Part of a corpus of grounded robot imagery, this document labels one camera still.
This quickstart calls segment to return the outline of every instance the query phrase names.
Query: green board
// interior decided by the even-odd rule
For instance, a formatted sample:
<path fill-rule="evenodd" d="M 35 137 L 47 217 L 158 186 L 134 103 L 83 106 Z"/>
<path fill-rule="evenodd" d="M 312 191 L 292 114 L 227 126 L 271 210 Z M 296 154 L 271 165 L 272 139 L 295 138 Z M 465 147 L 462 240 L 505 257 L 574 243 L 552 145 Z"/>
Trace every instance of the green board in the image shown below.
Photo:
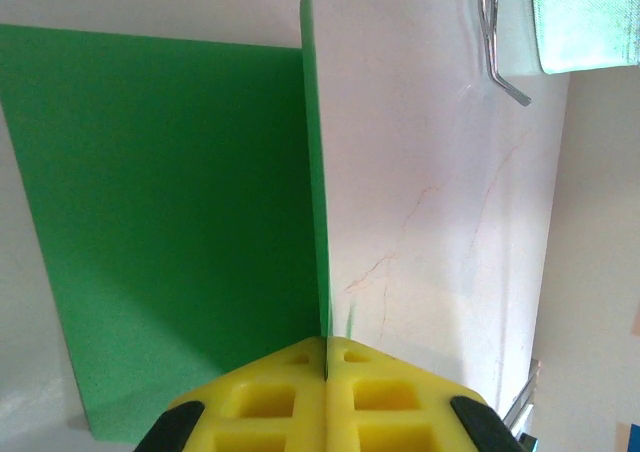
<path fill-rule="evenodd" d="M 0 100 L 96 438 L 319 333 L 300 50 L 0 26 Z"/>
<path fill-rule="evenodd" d="M 313 1 L 300 2 L 302 56 L 304 84 L 309 128 L 309 160 L 313 184 L 313 218 L 316 234 L 316 262 L 318 267 L 318 293 L 320 296 L 320 327 L 322 335 L 333 335 L 331 293 L 329 280 L 329 235 L 327 231 L 327 204 L 324 187 L 324 159 L 322 155 L 322 124 L 318 98 L 318 70 L 313 28 Z"/>

